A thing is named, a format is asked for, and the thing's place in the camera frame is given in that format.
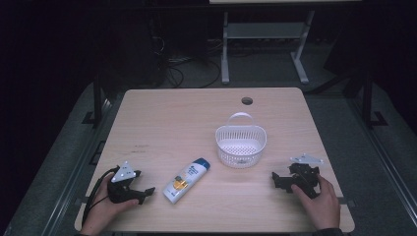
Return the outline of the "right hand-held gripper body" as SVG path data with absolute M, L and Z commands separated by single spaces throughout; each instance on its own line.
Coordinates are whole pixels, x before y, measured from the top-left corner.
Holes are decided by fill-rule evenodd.
M 319 166 L 324 163 L 322 159 L 303 153 L 300 156 L 291 157 L 292 164 L 289 166 L 293 182 L 310 199 L 316 198 L 319 194 L 315 188 L 319 184 L 317 175 L 320 173 Z

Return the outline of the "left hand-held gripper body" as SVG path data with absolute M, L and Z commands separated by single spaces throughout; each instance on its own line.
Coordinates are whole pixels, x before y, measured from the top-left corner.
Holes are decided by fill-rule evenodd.
M 110 201 L 120 204 L 133 199 L 139 200 L 140 192 L 131 190 L 130 184 L 140 175 L 140 170 L 134 170 L 130 163 L 125 161 L 107 184 Z

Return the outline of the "white shampoo bottle blue cap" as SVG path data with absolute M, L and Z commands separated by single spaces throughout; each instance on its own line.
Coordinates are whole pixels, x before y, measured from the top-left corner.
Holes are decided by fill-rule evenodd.
M 176 204 L 210 169 L 210 163 L 198 158 L 175 175 L 163 190 L 163 195 Z

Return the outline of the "white plastic basket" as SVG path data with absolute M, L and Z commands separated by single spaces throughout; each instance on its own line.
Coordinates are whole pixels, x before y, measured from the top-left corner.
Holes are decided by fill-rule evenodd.
M 246 112 L 232 114 L 214 136 L 220 161 L 238 169 L 256 165 L 268 141 L 265 129 Z

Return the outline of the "person's left hand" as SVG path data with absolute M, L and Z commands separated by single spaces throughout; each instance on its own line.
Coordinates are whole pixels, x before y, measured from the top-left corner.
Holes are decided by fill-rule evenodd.
M 111 179 L 112 175 L 108 175 L 100 184 L 93 201 L 93 207 L 80 231 L 82 235 L 98 236 L 118 214 L 139 204 L 138 200 L 129 200 L 120 204 L 111 202 L 107 197 L 107 183 Z

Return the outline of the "person's right hand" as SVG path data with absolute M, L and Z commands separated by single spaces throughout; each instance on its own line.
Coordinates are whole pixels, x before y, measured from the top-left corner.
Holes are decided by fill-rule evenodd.
M 321 192 L 314 199 L 310 199 L 296 185 L 292 185 L 291 189 L 317 230 L 338 228 L 340 225 L 340 204 L 333 185 L 320 174 L 317 177 Z

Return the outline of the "grey metal stand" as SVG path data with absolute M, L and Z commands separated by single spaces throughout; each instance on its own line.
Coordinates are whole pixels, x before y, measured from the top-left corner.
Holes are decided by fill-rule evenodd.
M 302 85 L 309 82 L 301 56 L 309 35 L 315 12 L 310 11 L 304 22 L 296 23 L 232 23 L 229 14 L 223 14 L 222 53 L 220 57 L 221 81 L 230 83 L 228 63 L 229 39 L 298 39 L 297 49 L 290 53 L 291 60 Z

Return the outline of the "black metal post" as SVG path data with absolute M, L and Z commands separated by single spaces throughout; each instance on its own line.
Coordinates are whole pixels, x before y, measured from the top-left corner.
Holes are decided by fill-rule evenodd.
M 372 109 L 373 80 L 370 75 L 366 75 L 363 80 L 362 94 L 362 120 L 369 129 L 376 126 L 387 126 L 387 120 L 380 111 Z
M 100 75 L 96 75 L 92 82 L 93 111 L 88 111 L 82 121 L 83 124 L 92 125 L 95 129 L 103 119 L 106 98 L 102 90 Z

